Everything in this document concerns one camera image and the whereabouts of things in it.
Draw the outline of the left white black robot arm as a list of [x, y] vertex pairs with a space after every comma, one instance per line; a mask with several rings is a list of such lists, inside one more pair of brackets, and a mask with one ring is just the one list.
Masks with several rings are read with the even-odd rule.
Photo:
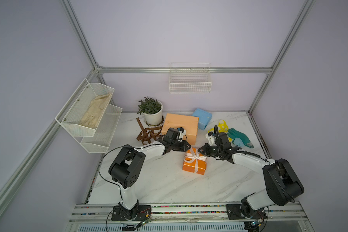
[[121, 206], [132, 210], [138, 206], [133, 185], [138, 180], [147, 156], [163, 156], [170, 151], [186, 152], [191, 148], [183, 127], [169, 128], [166, 134], [148, 145], [135, 148], [124, 145], [108, 169], [112, 183], [119, 187]]

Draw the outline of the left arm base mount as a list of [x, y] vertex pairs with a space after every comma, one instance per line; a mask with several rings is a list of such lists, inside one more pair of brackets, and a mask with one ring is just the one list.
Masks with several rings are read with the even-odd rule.
[[113, 208], [111, 213], [112, 221], [143, 221], [150, 217], [152, 207], [149, 205], [135, 205], [132, 209], [128, 210], [119, 204]]

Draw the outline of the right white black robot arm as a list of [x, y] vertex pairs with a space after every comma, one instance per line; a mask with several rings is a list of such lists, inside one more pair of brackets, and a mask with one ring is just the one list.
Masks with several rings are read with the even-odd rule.
[[268, 206], [294, 202], [304, 193], [302, 183], [286, 159], [267, 159], [241, 147], [233, 147], [223, 132], [210, 132], [207, 138], [208, 143], [198, 149], [200, 154], [244, 166], [264, 178], [265, 188], [241, 201], [240, 211], [245, 217]]

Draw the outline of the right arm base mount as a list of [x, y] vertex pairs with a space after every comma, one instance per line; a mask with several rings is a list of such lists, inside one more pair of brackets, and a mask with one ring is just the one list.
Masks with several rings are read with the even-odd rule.
[[266, 211], [261, 208], [254, 210], [251, 208], [247, 202], [247, 197], [241, 200], [239, 204], [227, 204], [226, 212], [228, 219], [261, 219], [264, 220], [267, 218]]

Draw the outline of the brown ribbon bow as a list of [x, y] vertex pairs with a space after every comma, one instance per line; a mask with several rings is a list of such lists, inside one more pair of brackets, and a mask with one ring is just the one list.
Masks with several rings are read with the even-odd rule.
[[144, 128], [139, 118], [136, 119], [138, 122], [138, 125], [141, 129], [140, 133], [136, 137], [137, 141], [140, 141], [142, 145], [148, 145], [152, 143], [153, 141], [158, 140], [163, 126], [154, 126], [154, 127], [147, 127]]

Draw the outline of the yellow ribbon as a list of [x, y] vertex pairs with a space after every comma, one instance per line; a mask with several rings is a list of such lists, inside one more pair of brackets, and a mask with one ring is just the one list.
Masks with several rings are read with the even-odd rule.
[[228, 136], [227, 132], [228, 132], [229, 127], [228, 127], [228, 125], [226, 124], [226, 121], [225, 121], [225, 120], [219, 120], [219, 121], [218, 121], [218, 124], [217, 124], [217, 127], [218, 127], [218, 131], [219, 131], [219, 132], [224, 132], [224, 133], [226, 133], [226, 135]]

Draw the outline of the light blue gift box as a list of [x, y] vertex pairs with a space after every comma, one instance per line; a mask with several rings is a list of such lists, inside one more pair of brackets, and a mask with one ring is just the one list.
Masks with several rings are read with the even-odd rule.
[[207, 125], [212, 119], [212, 114], [200, 108], [197, 108], [193, 113], [193, 117], [198, 117], [198, 128], [201, 130], [205, 130]]

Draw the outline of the tan gift box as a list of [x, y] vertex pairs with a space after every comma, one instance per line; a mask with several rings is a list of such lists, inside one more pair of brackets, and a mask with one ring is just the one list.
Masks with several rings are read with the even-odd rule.
[[178, 114], [166, 114], [166, 118], [161, 130], [161, 134], [166, 134], [169, 128], [184, 128], [187, 141], [191, 146], [195, 146], [198, 133], [199, 118]]

